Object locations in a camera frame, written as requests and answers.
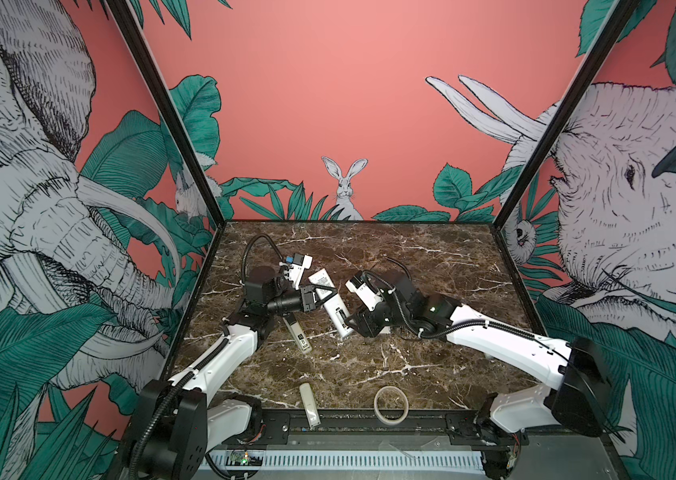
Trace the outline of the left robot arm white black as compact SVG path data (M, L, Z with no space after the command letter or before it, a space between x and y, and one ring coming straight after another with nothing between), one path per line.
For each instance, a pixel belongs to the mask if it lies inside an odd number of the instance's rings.
M118 455L120 478L193 478L210 449L250 427L251 403L209 406L220 387L260 349L278 318L319 309L337 294L333 286L296 287L283 271L254 268L221 322L221 337L183 371L141 391Z

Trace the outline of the white remote control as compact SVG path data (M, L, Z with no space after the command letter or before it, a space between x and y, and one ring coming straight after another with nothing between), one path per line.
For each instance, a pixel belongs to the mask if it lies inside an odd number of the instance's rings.
M336 287L326 269L320 269L316 273L312 274L309 277L309 281L312 285L315 285L316 283ZM345 302L338 293L337 287L336 289L337 289L336 293L332 293L321 289L319 289L317 293L319 295L320 301L322 302L323 308L329 315L332 323L334 324L336 330L338 331L338 334L340 335L340 338L344 339L349 335L351 335L354 332L354 330L347 323L350 314L345 305Z

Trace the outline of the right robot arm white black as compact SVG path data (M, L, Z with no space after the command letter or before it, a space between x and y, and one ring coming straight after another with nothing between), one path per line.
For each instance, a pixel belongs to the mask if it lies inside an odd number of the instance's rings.
M537 380L534 387L485 400L473 421L484 441L554 425L589 437L606 430L612 382L602 350L593 341L567 341L520 329L456 298L425 295L405 275L387 280L358 273L346 285L363 303L348 322L364 337L399 326L419 340L480 351Z

